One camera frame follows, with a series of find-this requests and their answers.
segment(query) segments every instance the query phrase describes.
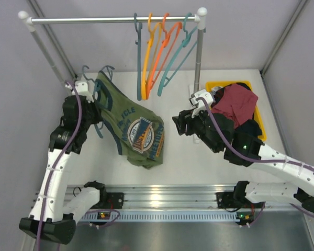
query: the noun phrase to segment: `red cloth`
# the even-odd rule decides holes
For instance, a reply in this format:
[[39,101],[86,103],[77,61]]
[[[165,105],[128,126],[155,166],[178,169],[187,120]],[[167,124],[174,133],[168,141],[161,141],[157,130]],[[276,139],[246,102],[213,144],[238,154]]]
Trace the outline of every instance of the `red cloth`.
[[213,108],[213,113],[220,113],[234,121],[234,128],[252,119],[258,97],[244,87],[232,84],[225,87],[225,93]]

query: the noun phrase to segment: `green t-shirt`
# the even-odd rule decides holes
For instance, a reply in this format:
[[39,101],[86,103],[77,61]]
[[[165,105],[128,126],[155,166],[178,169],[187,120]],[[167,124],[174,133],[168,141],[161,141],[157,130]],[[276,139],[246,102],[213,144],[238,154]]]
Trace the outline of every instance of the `green t-shirt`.
[[102,71],[97,102],[104,125],[117,144],[118,153],[127,155],[136,166],[151,168],[163,163],[164,123],[153,111],[127,98]]

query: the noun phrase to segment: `metal pole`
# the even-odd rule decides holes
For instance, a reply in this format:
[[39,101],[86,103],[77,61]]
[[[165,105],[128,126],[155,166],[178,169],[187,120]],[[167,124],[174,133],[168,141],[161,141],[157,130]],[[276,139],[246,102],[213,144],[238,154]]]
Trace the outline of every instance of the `metal pole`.
[[[138,22],[148,22],[149,17],[137,17]],[[162,22],[164,17],[151,17],[151,22]],[[185,17],[167,17],[166,21],[184,21]],[[134,22],[134,17],[84,17],[84,18],[30,18],[28,21],[34,25],[59,25],[59,24],[114,24],[120,22]]]
[[197,43],[197,55],[195,59],[195,73],[194,73],[194,90],[193,92],[199,91],[200,85],[200,71],[201,71],[201,56],[203,54],[203,41],[204,41],[204,30],[206,26],[206,15],[207,9],[200,8],[197,12],[197,16],[200,21],[198,23],[198,43]]
[[54,63],[52,57],[50,56],[50,54],[49,54],[46,46],[42,42],[41,38],[38,36],[38,33],[37,33],[35,27],[32,24],[28,23],[28,21],[27,21],[29,19],[28,13],[26,13],[26,12],[19,12],[19,18],[24,22],[24,24],[29,29],[30,34],[34,38],[35,42],[37,43],[38,47],[42,51],[43,55],[46,57],[49,65],[51,66],[51,68],[52,68],[53,72],[55,73],[56,77],[58,78],[59,82],[61,84],[64,84],[64,78],[63,78],[62,74],[58,70],[56,64]]
[[297,6],[297,8],[295,9],[291,19],[289,20],[287,26],[285,27],[282,35],[280,36],[280,38],[278,39],[277,43],[275,44],[275,47],[273,48],[273,50],[271,51],[268,59],[266,60],[263,69],[261,70],[261,75],[264,76],[265,73],[267,72],[267,69],[269,68],[269,66],[271,65],[272,61],[274,60],[277,52],[279,51],[279,49],[282,47],[285,39],[287,38],[289,32],[292,30],[292,27],[294,26],[295,22],[297,21],[297,19],[299,18],[301,12],[305,9],[306,4],[309,2],[309,0],[301,0]]
[[[44,13],[42,9],[40,8],[39,4],[37,3],[36,0],[27,0],[30,8],[33,10],[34,14],[37,15],[38,17],[44,17]],[[50,25],[43,25],[44,31],[46,32],[46,35],[48,36],[50,42],[54,46],[54,48],[57,51],[58,56],[61,58],[63,61],[67,71],[70,73],[72,79],[76,78],[76,73],[74,72],[74,69],[66,56],[62,46],[60,45],[55,33],[53,32],[52,28]]]
[[193,90],[193,92],[199,91],[200,71],[201,71],[201,56],[203,54],[204,30],[198,30],[197,41],[198,41],[197,42],[197,55],[195,58],[194,90]]

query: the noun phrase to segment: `hanger hook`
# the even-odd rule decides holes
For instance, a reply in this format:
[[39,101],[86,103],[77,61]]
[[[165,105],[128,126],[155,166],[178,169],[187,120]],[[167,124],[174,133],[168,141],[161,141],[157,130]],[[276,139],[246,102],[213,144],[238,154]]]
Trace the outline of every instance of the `hanger hook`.
[[149,31],[150,35],[151,35],[151,33],[152,33],[152,30],[150,29],[151,17],[152,17],[152,13],[149,13],[149,18],[148,18],[148,31]]
[[186,17],[184,19],[184,25],[183,25],[183,31],[186,33],[186,37],[188,36],[188,31],[186,29],[186,22],[187,22],[187,19],[188,19],[189,16],[192,16],[191,12],[187,13],[187,15],[186,15]]
[[82,67],[82,75],[84,76],[84,78],[87,80],[87,81],[92,81],[94,84],[95,84],[95,81],[94,79],[92,78],[87,78],[86,75],[85,75],[85,68],[87,68],[89,70],[89,67],[87,65],[83,65]]
[[104,67],[101,68],[100,71],[104,71],[104,69],[107,70],[108,75],[109,75],[109,79],[111,81],[113,79],[113,70],[115,70],[115,68],[111,65],[105,65]]
[[166,35],[167,35],[167,30],[165,30],[165,21],[166,21],[166,18],[169,16],[170,14],[167,12],[167,13],[165,13],[165,15],[164,15],[164,19],[163,19],[163,22],[162,22],[162,29],[163,29],[163,31],[164,31],[164,33],[165,33],[165,37],[166,37]]
[[137,28],[137,13],[134,13],[134,24],[135,24],[135,30],[138,33],[138,28]]

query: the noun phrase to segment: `white floor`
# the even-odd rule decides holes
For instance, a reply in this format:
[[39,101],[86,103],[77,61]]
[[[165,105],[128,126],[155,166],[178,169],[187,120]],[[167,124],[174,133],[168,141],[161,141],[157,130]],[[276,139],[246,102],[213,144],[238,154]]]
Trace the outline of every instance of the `white floor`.
[[[235,166],[223,159],[223,153],[214,154],[204,144],[194,144],[192,136],[179,136],[171,119],[184,109],[189,109],[188,86],[193,83],[194,71],[179,71],[158,97],[154,86],[147,101],[137,101],[135,72],[114,73],[113,83],[128,98],[153,110],[164,120],[164,163],[150,170],[129,164],[125,156],[117,154],[116,144],[104,127],[100,139],[94,127],[88,131],[88,139],[74,166],[69,185],[81,185],[97,180],[107,185],[204,185],[235,184],[239,180],[257,182],[280,182],[281,180],[262,171]],[[258,107],[267,134],[266,143],[283,152],[282,141],[270,108],[258,70],[202,71],[200,89],[207,81],[251,82],[258,95]]]

